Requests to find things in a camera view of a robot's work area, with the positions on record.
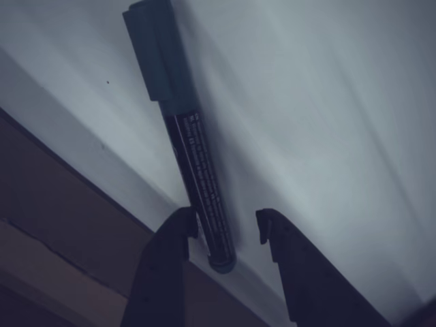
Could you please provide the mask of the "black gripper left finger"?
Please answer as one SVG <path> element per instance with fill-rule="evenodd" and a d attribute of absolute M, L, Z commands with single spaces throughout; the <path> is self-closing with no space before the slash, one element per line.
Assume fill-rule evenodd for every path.
<path fill-rule="evenodd" d="M 173 212 L 145 246 L 132 284 L 123 326 L 184 326 L 189 238 L 198 237 L 196 210 Z"/>

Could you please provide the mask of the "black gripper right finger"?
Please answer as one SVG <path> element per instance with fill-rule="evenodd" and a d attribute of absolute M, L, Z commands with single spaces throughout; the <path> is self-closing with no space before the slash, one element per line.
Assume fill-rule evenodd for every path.
<path fill-rule="evenodd" d="M 297 326 L 389 326 L 390 323 L 284 215 L 256 213 L 260 242 L 278 264 L 287 312 Z"/>

